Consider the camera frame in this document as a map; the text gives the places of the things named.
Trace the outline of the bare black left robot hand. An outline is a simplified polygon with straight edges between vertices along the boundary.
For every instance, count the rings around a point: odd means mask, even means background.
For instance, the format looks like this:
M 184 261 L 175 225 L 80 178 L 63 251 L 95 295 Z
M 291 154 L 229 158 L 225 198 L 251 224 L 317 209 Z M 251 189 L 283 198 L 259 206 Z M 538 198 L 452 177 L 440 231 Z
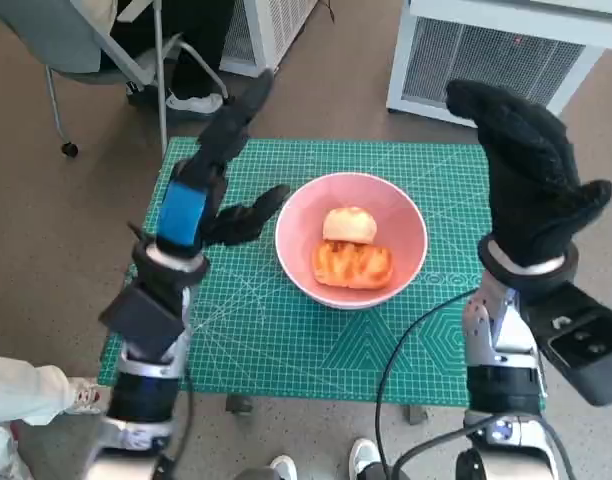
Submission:
M 211 245 L 254 241 L 281 208 L 290 192 L 285 184 L 267 190 L 250 206 L 221 207 L 228 166 L 246 146 L 248 127 L 265 105 L 273 82 L 273 72 L 262 71 L 200 133 L 199 150 L 175 165 L 159 212 L 156 244 L 160 250 L 191 258 Z

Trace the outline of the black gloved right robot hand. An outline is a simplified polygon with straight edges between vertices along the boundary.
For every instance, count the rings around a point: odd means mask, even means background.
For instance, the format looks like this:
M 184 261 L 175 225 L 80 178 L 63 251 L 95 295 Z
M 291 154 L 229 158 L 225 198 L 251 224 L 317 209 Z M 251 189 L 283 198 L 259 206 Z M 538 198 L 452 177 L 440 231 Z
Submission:
M 612 183 L 581 182 L 567 128 L 544 106 L 471 80 L 450 81 L 446 93 L 448 110 L 477 127 L 497 245 L 520 267 L 562 256 L 608 205 Z

